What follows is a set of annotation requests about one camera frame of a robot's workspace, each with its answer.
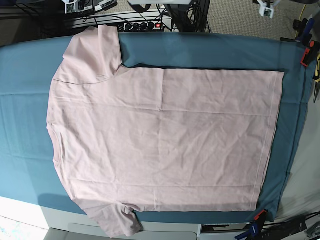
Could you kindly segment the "yellow handled pliers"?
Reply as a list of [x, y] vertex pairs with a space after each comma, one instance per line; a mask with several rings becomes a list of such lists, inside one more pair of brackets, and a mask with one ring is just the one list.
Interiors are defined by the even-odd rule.
[[315, 103], [320, 93], [320, 54], [318, 54], [316, 58], [316, 67], [315, 67], [315, 72], [313, 76], [313, 81], [314, 81], [313, 102]]

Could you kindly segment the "pink T-shirt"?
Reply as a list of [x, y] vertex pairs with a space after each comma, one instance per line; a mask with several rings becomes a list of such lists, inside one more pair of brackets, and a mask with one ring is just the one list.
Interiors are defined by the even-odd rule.
[[136, 212], [254, 211], [284, 74], [128, 68], [118, 30], [75, 35], [49, 91], [47, 130], [73, 202], [111, 238]]

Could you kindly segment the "black power strip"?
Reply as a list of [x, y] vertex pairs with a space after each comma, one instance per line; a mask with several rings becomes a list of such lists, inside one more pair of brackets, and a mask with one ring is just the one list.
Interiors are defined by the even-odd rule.
[[162, 22], [124, 22], [117, 25], [119, 33], [137, 33], [137, 32], [164, 32]]

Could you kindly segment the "orange blue clamp bottom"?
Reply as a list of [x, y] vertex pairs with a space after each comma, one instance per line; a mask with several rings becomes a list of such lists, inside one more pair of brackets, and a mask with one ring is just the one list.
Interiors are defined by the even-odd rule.
[[249, 228], [246, 232], [241, 233], [240, 235], [235, 236], [236, 240], [254, 240], [263, 229], [267, 219], [268, 211], [262, 210], [254, 218], [253, 222], [249, 225]]

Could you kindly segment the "teal table cloth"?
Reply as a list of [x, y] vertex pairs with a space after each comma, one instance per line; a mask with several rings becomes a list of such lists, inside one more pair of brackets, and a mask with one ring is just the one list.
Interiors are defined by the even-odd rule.
[[[51, 80], [71, 41], [59, 37], [0, 49], [0, 195], [81, 214], [53, 164], [47, 131]], [[313, 101], [315, 64], [300, 63], [294, 42], [214, 33], [121, 33], [127, 67], [282, 71], [278, 126], [258, 210], [272, 220], [320, 209], [320, 103]]]

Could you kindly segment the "orange black clamp right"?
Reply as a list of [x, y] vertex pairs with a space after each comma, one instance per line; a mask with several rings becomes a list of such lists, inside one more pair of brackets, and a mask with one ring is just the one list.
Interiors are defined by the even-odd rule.
[[304, 67], [308, 67], [308, 65], [314, 59], [316, 59], [319, 51], [320, 51], [320, 43], [318, 41], [312, 40], [306, 47], [300, 63]]

